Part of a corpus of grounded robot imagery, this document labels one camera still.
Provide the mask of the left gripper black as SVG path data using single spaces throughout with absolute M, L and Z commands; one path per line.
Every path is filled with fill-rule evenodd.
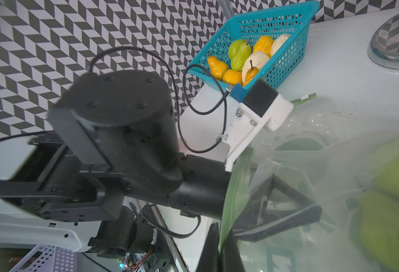
M 135 199 L 222 217 L 230 175 L 223 162 L 179 150 L 170 88 L 160 76 L 86 73 L 48 119 L 101 183 Z

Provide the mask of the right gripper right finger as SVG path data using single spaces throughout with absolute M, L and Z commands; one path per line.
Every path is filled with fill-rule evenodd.
M 237 239 L 232 231 L 229 232 L 223 244 L 221 257 L 222 272 L 245 272 L 237 245 Z

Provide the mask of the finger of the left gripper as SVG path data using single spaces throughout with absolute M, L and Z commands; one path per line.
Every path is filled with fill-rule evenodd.
M 258 242 L 319 222 L 322 208 L 273 174 L 256 188 L 233 225 L 238 240 Z

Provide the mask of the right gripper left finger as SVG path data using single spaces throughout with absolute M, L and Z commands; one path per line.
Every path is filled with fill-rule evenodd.
M 196 272 L 219 271 L 219 224 L 213 223 L 208 231 Z

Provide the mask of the zip-top bag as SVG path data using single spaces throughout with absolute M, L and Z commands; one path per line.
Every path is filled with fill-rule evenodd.
M 376 261 L 359 239 L 360 200 L 381 192 L 375 181 L 399 153 L 399 117 L 387 110 L 333 111 L 315 94 L 274 133 L 261 131 L 231 173 L 219 254 L 253 191 L 273 174 L 322 208 L 319 222 L 258 242 L 237 239 L 245 272 L 394 272 Z

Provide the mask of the yellow pear bag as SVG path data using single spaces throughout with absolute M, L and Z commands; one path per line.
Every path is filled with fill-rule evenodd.
M 223 76 L 223 82 L 230 85 L 243 85 L 242 73 L 237 70 L 227 70 Z
M 267 35 L 262 36 L 258 39 L 257 43 L 254 45 L 252 53 L 263 52 L 270 58 L 273 43 L 274 39 L 272 37 Z
M 225 73 L 229 70 L 228 65 L 225 62 L 220 61 L 214 56 L 209 56 L 207 58 L 208 65 L 212 76 L 218 80 L 223 81 Z
M 250 60 L 250 68 L 246 73 L 245 82 L 243 86 L 246 86 L 259 72 L 259 68 L 253 65 L 253 61 Z

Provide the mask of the cream pear bag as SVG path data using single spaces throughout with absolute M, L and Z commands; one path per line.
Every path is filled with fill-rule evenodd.
M 251 69 L 250 63 L 252 62 L 253 67 L 258 68 L 261 70 L 267 62 L 270 60 L 270 57 L 261 51 L 252 53 L 246 60 L 243 69 L 242 69 L 242 81 L 244 84 L 247 84 L 247 72 Z
M 274 54 L 281 48 L 281 46 L 290 38 L 290 34 L 282 34 L 277 39 L 274 40 L 274 43 L 271 47 L 270 56 L 273 57 Z

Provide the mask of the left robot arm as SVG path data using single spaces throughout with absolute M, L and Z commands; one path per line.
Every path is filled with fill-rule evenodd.
M 53 133 L 0 199 L 42 219 L 109 224 L 125 196 L 219 218 L 230 172 L 262 128 L 283 125 L 294 104 L 263 80 L 243 96 L 220 163 L 179 151 L 168 84 L 147 71 L 87 73 L 50 109 Z

